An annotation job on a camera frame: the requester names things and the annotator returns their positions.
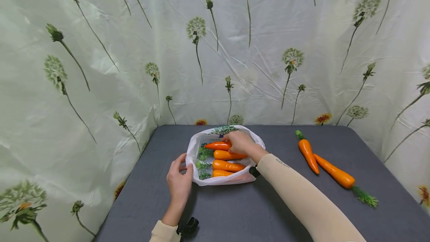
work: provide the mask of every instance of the white plastic bag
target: white plastic bag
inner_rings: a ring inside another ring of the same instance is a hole
[[[248,134],[252,138],[252,140],[254,140],[255,143],[261,145],[264,149],[266,148],[263,140],[261,140],[261,138],[258,135],[254,134],[254,132],[252,132],[248,128],[241,125],[222,126],[222,127],[207,129],[200,133],[197,133],[193,135],[193,137],[190,140],[190,144],[187,150],[187,157],[186,157],[186,164],[187,165],[193,164],[193,182],[197,183],[199,186],[207,186],[207,185],[241,184],[241,183],[253,182],[255,180],[255,177],[249,173],[249,169],[251,168],[251,166],[255,166],[255,163],[249,157],[241,160],[230,161],[230,162],[246,165],[245,169],[239,172],[236,172],[230,176],[211,177],[206,180],[199,179],[199,171],[197,170],[197,167],[196,167],[196,163],[199,161],[197,159],[199,148],[203,148],[206,144],[209,144],[212,142],[221,141],[225,134],[228,134],[229,132],[236,131],[236,130],[242,131]],[[207,159],[207,162],[212,162],[213,160],[214,160],[213,157],[211,157]]]

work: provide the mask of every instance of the beige sleeve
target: beige sleeve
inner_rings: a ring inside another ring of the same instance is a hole
[[[314,242],[365,242],[327,196],[275,155],[263,156],[257,170],[305,226]]]
[[[152,230],[149,242],[179,242],[181,241],[181,236],[176,234],[177,228],[177,226],[165,225],[159,220]]]

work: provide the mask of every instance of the gray table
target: gray table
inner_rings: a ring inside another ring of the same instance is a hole
[[[190,137],[213,126],[165,125],[156,129],[137,162],[96,242],[147,242],[169,205],[166,174],[186,152]],[[430,217],[401,186],[358,135],[343,126],[247,126],[266,149],[310,180],[346,214],[368,242],[428,242]],[[379,199],[369,208],[340,187],[325,171],[313,174],[297,148],[294,131],[310,140],[314,152],[353,175],[358,186]],[[193,183],[184,219],[200,221],[182,241],[311,242],[312,239],[263,177],[242,185]]]

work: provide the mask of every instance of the backdrop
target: backdrop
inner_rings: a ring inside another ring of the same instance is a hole
[[[426,0],[0,7],[4,241],[93,239],[164,124],[347,126],[430,206]]]

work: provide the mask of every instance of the fabric wall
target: fabric wall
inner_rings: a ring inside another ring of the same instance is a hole
[[[348,126],[430,207],[425,0],[0,5],[5,241],[91,241],[164,124]]]

